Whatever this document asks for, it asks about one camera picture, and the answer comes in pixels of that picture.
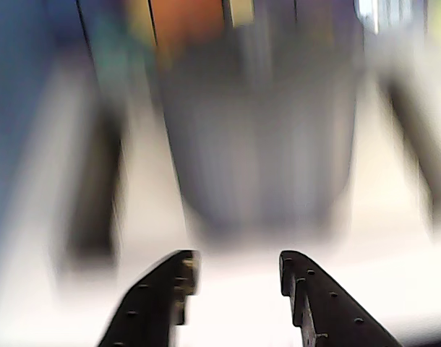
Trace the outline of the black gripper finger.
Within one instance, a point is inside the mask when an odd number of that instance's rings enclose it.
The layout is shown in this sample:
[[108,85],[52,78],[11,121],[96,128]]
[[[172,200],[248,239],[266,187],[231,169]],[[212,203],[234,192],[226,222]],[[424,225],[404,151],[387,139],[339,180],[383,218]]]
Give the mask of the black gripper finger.
[[190,249],[155,263],[124,294],[98,346],[170,346],[172,329],[185,324],[187,297],[197,292],[199,266]]
[[387,347],[400,343],[315,261],[298,251],[280,254],[281,293],[303,346]]

